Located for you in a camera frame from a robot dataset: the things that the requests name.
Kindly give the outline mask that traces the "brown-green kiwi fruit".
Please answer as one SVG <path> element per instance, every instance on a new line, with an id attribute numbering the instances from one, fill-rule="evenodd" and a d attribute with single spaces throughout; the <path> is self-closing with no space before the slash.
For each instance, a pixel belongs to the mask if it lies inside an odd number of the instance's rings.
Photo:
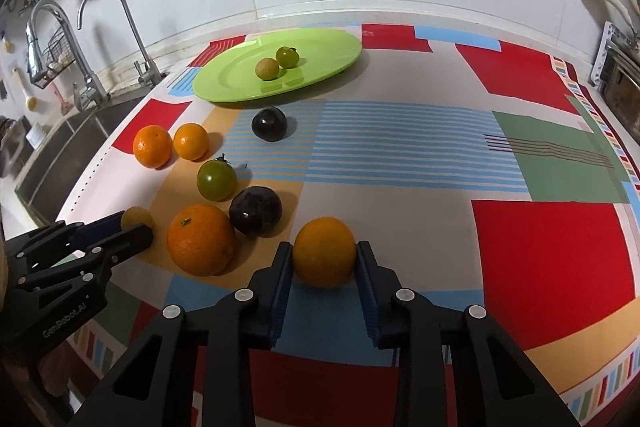
<path id="1" fill-rule="evenodd" d="M 128 208 L 120 218 L 120 227 L 122 231 L 132 230 L 138 225 L 145 225 L 150 229 L 154 229 L 154 220 L 149 210 L 134 206 Z"/>
<path id="2" fill-rule="evenodd" d="M 262 58 L 255 66 L 255 75 L 262 81 L 272 81 L 278 78 L 280 65 L 271 57 Z"/>

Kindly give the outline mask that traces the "large orange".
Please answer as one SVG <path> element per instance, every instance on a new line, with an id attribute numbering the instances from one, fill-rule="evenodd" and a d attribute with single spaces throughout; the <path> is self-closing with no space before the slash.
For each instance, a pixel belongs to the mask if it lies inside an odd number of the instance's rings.
<path id="1" fill-rule="evenodd" d="M 178 212 L 166 234 L 169 256 L 194 277 L 218 275 L 238 251 L 238 240 L 228 216 L 218 207 L 192 205 Z"/>
<path id="2" fill-rule="evenodd" d="M 132 153 L 145 168 L 163 167 L 172 155 L 172 140 L 168 131 L 157 124 L 143 127 L 134 137 Z"/>

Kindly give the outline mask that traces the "green tomato with stem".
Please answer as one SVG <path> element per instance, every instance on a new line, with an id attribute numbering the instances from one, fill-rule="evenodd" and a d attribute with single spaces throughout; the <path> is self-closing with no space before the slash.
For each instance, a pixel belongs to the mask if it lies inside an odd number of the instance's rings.
<path id="1" fill-rule="evenodd" d="M 237 179 L 230 162 L 221 155 L 201 165 L 196 175 L 196 186 L 204 198 L 220 202 L 234 192 Z"/>

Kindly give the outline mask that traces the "dark plum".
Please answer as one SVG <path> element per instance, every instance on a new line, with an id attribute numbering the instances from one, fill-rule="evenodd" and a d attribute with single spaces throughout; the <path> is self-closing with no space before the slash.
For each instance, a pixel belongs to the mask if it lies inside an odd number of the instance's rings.
<path id="1" fill-rule="evenodd" d="M 269 234 L 282 218 L 278 194 L 265 186 L 250 186 L 232 199 L 229 219 L 236 231 L 257 237 Z"/>
<path id="2" fill-rule="evenodd" d="M 266 107 L 260 110 L 250 123 L 257 138 L 267 142 L 278 142 L 288 132 L 288 118 L 277 107 Z"/>

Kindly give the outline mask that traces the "small orange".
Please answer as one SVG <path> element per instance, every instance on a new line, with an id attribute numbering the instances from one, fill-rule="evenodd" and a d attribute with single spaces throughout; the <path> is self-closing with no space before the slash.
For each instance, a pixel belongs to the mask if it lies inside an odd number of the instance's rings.
<path id="1" fill-rule="evenodd" d="M 352 274 L 355 260 L 355 237 L 336 218 L 311 220 L 295 237 L 294 270 L 307 286 L 332 288 L 344 284 Z"/>

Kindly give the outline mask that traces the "small green fruit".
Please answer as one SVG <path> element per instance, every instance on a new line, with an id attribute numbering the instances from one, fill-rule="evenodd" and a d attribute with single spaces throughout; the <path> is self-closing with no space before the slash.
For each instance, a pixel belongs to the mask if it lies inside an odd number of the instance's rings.
<path id="1" fill-rule="evenodd" d="M 291 69 L 298 65 L 300 60 L 299 54 L 295 48 L 290 46 L 281 46 L 276 52 L 276 61 L 281 68 Z"/>

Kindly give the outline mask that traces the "stainless steel sink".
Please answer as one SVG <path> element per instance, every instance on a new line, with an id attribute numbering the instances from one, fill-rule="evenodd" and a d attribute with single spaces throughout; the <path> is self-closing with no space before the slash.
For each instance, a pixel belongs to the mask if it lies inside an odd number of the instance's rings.
<path id="1" fill-rule="evenodd" d="M 50 225 L 90 160 L 141 98 L 106 104 L 65 118 L 32 154 L 15 193 L 35 224 Z"/>

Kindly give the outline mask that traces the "large chrome pull-down faucet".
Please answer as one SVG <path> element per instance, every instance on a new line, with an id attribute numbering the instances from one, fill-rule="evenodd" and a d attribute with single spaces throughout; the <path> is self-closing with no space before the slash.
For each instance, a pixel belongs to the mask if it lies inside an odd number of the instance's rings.
<path id="1" fill-rule="evenodd" d="M 37 16 L 48 12 L 58 22 L 58 30 L 46 48 L 42 48 L 37 35 Z M 77 41 L 70 20 L 53 0 L 40 0 L 29 15 L 25 28 L 27 41 L 27 74 L 30 83 L 43 90 L 68 66 L 76 64 L 82 83 L 73 84 L 74 104 L 81 112 L 91 103 L 101 106 L 110 99 L 103 84 L 89 66 Z"/>

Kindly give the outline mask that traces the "slim curved chrome faucet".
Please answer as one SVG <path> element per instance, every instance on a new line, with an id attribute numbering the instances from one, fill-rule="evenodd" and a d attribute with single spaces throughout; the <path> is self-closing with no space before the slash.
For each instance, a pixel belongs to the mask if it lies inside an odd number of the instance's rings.
<path id="1" fill-rule="evenodd" d="M 92 38 L 96 57 L 110 72 L 126 58 L 142 86 L 156 86 L 163 80 L 163 74 L 146 49 L 127 0 L 81 0 L 76 25 L 78 31 Z"/>

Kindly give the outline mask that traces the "colourful patterned table mat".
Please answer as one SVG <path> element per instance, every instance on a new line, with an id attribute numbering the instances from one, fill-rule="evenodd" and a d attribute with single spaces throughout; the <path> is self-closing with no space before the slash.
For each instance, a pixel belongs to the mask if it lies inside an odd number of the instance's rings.
<path id="1" fill-rule="evenodd" d="M 639 380 L 639 147 L 587 86 L 588 72 L 513 43 L 423 26 L 352 26 L 343 75 L 278 105 L 290 133 L 256 138 L 252 106 L 215 106 L 192 81 L 230 46 L 209 45 L 115 129 L 62 217 L 148 208 L 156 239 L 115 270 L 107 308 L 73 335 L 105 374 L 164 306 L 205 308 L 269 265 L 307 222 L 333 217 L 401 283 L 436 305 L 481 305 L 532 358 L 582 425 L 611 424 Z M 219 277 L 191 277 L 166 251 L 177 212 L 201 202 L 198 165 L 160 170 L 132 153 L 148 124 L 188 122 L 283 205 L 273 236 L 245 242 Z"/>

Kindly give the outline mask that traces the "green plate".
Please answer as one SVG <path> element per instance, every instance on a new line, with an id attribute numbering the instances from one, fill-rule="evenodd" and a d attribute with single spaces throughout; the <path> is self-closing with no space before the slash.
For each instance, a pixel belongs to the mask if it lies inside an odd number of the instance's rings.
<path id="1" fill-rule="evenodd" d="M 354 65 L 362 44 L 333 28 L 288 29 L 251 38 L 212 58 L 192 89 L 216 104 L 255 101 L 327 80 Z"/>

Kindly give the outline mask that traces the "steel pot on rack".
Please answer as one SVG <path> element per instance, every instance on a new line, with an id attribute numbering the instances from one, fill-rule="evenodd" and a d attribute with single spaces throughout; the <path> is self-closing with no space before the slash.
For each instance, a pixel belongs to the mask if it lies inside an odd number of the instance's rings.
<path id="1" fill-rule="evenodd" d="M 610 56 L 605 62 L 603 78 L 606 105 L 627 132 L 639 141 L 639 67 Z"/>

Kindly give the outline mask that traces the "metal dish rack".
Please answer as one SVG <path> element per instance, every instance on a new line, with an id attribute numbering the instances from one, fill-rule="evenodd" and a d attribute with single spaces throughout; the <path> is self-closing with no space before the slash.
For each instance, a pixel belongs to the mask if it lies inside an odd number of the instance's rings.
<path id="1" fill-rule="evenodd" d="M 613 109 L 639 100 L 639 59 L 632 41 L 613 23 L 605 22 L 589 83 Z"/>

